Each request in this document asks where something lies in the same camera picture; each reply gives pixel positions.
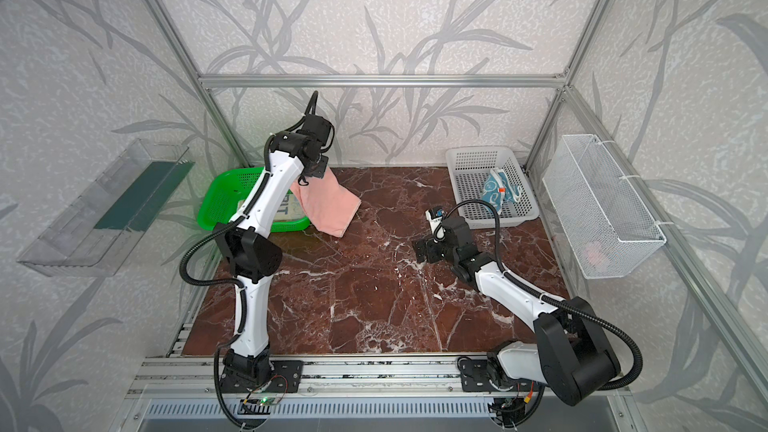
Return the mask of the pink towel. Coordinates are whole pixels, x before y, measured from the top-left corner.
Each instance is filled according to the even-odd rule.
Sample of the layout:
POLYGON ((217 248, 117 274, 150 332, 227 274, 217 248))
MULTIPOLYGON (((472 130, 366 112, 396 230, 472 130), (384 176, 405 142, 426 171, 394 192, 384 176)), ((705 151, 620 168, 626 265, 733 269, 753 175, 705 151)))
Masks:
POLYGON ((311 224, 337 238, 344 236, 361 206, 361 199, 342 186, 331 169, 322 178, 307 179, 305 185, 295 181, 290 191, 311 224))

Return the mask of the cream lettered towel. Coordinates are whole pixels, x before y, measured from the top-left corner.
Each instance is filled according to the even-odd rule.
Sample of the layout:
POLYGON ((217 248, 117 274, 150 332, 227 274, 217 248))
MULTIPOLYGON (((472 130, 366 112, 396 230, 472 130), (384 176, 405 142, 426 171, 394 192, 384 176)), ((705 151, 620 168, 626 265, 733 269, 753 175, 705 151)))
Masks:
POLYGON ((288 191, 277 209, 275 221, 294 222, 303 220, 305 217, 306 215, 299 200, 291 191, 288 191))

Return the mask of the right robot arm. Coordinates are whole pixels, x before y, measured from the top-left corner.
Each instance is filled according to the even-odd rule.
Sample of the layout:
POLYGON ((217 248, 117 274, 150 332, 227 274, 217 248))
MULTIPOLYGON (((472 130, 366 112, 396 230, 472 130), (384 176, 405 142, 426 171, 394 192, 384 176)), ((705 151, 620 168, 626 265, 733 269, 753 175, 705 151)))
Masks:
POLYGON ((477 247, 463 218, 446 217, 440 208, 426 217, 431 233, 413 242, 417 261, 447 263, 461 282, 501 304, 535 334, 534 344, 508 341, 487 353, 491 387, 507 391, 521 381, 536 382, 574 406, 620 384, 619 360, 588 302, 550 295, 511 272, 477 247))

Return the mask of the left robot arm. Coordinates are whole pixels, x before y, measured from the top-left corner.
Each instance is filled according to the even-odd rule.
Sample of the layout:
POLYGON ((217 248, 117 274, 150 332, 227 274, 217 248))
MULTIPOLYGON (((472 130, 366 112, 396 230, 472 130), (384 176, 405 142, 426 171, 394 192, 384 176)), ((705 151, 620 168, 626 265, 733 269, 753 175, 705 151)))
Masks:
POLYGON ((272 376, 267 331, 268 296, 282 249, 269 239, 283 199, 300 178, 321 177, 328 163, 328 143, 335 133, 327 119, 303 117, 294 128, 267 140, 264 167, 253 189, 231 220, 215 230, 236 281, 235 338, 224 358, 225 372, 258 383, 272 376))

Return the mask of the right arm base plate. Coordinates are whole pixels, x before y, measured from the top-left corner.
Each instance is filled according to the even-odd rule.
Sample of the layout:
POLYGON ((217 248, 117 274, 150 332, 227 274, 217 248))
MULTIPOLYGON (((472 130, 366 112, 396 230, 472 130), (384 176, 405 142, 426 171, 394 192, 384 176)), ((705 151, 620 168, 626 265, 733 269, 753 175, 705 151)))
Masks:
POLYGON ((537 393, 540 386, 529 379, 511 378, 496 358, 459 356, 456 366, 464 392, 537 393))

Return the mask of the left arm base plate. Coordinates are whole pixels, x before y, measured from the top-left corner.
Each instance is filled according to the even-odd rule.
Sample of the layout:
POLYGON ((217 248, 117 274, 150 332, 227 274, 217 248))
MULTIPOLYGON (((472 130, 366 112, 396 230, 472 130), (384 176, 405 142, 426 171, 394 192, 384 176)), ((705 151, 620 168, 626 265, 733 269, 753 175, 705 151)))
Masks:
POLYGON ((219 387, 223 393, 297 393, 303 366, 301 360, 225 365, 219 387))

